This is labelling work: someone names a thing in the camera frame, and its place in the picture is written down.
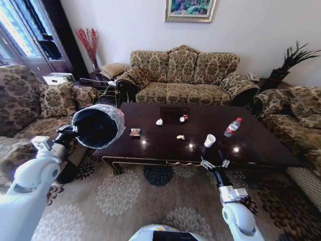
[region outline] vase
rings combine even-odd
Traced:
[[[289,74],[289,71],[284,71],[281,69],[273,69],[270,77],[268,77],[264,84],[262,85],[260,92],[267,89],[276,89],[282,80]]]
[[[100,69],[99,69],[99,66],[98,66],[98,63],[97,63],[97,59],[94,59],[92,61],[92,69],[93,69],[93,72],[95,74],[99,74],[100,73]]]

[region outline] potted plant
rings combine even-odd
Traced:
[[[99,73],[100,70],[96,58],[99,41],[98,31],[95,29],[76,29],[76,35],[87,51],[94,73]]]
[[[295,50],[293,49],[293,47],[289,47],[286,50],[286,54],[284,56],[284,63],[282,67],[278,69],[273,69],[270,77],[266,79],[265,83],[261,87],[261,92],[266,89],[276,88],[282,82],[282,80],[290,73],[289,69],[292,68],[294,65],[306,59],[316,58],[319,56],[317,55],[317,53],[321,52],[321,50],[307,51],[303,49],[308,44],[304,44],[300,47],[299,42],[297,41]]]

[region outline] small cup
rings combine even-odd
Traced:
[[[213,136],[212,134],[208,134],[207,137],[206,137],[206,140],[204,142],[204,146],[209,148],[209,147],[212,146],[212,144],[214,144],[215,141],[216,141],[215,136]]]

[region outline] water bottle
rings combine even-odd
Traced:
[[[224,135],[226,137],[231,137],[234,132],[240,127],[242,118],[237,118],[235,121],[230,123],[230,125],[226,128]]]

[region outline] table leg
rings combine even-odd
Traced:
[[[102,157],[102,161],[112,168],[114,175],[120,175],[122,173],[121,166],[118,163],[115,163],[111,159],[104,157]]]

